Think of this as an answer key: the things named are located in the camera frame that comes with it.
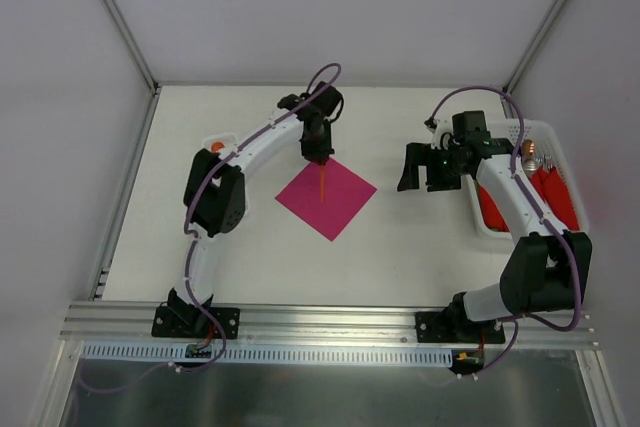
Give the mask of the pink paper napkin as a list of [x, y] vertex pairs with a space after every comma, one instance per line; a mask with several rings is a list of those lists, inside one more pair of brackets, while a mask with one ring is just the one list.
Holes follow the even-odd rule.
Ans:
[[326, 164], [325, 200], [319, 198], [319, 166], [309, 163], [275, 200], [329, 241], [334, 241], [377, 192], [377, 188], [339, 163]]

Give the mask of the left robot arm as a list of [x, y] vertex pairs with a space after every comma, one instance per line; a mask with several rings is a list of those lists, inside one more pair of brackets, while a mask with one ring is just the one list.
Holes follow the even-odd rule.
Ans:
[[324, 93], [282, 98], [267, 124], [239, 144], [213, 152], [205, 148], [193, 158], [183, 202], [184, 231], [191, 238], [182, 278], [158, 311], [157, 337], [229, 336], [213, 318], [213, 277], [225, 234], [234, 230], [247, 209], [248, 178], [283, 148], [298, 142], [302, 157], [324, 165], [334, 154], [331, 125], [340, 117], [344, 97], [331, 88]]

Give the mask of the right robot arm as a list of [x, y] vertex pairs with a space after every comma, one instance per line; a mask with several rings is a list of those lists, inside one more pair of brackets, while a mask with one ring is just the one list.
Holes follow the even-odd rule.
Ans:
[[570, 332], [581, 317], [592, 243], [570, 230], [551, 211], [517, 166], [512, 143], [472, 140], [447, 149], [412, 142], [405, 150], [398, 191], [419, 186], [426, 169], [430, 192], [456, 190], [464, 176], [483, 187], [506, 222], [514, 248], [499, 280], [460, 292], [428, 323], [437, 333], [471, 342], [497, 322], [531, 318], [553, 330]]

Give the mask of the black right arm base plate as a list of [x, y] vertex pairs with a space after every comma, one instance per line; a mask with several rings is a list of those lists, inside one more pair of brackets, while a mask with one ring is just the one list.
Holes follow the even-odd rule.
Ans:
[[424, 344], [503, 344], [504, 329], [495, 321], [472, 322], [463, 314], [418, 311], [414, 314], [416, 338]]

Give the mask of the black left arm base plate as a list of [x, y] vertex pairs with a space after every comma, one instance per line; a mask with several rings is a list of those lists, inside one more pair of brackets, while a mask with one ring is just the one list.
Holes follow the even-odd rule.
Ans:
[[209, 306], [209, 314], [216, 319], [219, 326], [193, 305], [173, 308], [167, 303], [155, 310], [151, 327], [151, 336], [155, 338], [200, 339], [208, 336], [221, 339], [238, 337], [241, 310], [231, 307]]

